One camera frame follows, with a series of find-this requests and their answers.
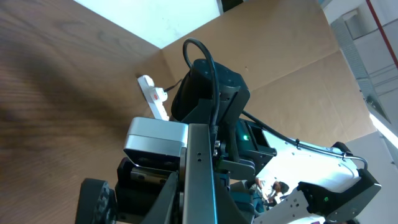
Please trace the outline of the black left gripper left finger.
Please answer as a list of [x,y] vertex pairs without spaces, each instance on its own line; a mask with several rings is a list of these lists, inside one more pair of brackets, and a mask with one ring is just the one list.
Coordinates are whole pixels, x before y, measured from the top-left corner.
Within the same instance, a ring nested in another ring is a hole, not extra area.
[[181,224],[182,223],[182,191],[179,173],[169,175],[160,194],[141,224]]

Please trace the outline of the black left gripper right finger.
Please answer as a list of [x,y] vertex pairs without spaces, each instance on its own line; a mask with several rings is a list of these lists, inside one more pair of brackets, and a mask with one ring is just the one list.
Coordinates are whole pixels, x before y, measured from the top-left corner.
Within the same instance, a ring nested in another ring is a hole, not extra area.
[[218,224],[249,224],[219,177],[214,178]]

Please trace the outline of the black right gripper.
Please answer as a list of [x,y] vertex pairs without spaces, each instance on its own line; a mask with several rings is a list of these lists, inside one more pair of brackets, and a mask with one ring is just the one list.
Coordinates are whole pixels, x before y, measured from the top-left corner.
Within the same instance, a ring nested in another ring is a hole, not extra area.
[[105,180],[86,178],[81,183],[75,224],[141,223],[173,172],[139,167],[123,158],[115,192]]

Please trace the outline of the bronze Galaxy smartphone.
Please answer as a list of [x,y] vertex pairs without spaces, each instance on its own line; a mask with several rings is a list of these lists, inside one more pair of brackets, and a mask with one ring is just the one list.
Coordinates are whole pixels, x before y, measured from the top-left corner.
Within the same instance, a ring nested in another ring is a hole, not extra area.
[[217,224],[215,184],[211,143],[207,124],[190,124],[181,222],[186,224]]

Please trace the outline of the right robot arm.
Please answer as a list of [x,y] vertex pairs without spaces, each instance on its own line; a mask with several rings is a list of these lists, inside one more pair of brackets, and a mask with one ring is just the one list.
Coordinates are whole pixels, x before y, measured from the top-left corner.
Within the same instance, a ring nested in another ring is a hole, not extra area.
[[85,179],[77,223],[353,223],[381,185],[342,142],[321,147],[244,110],[242,76],[191,64],[171,117],[136,117],[118,182]]

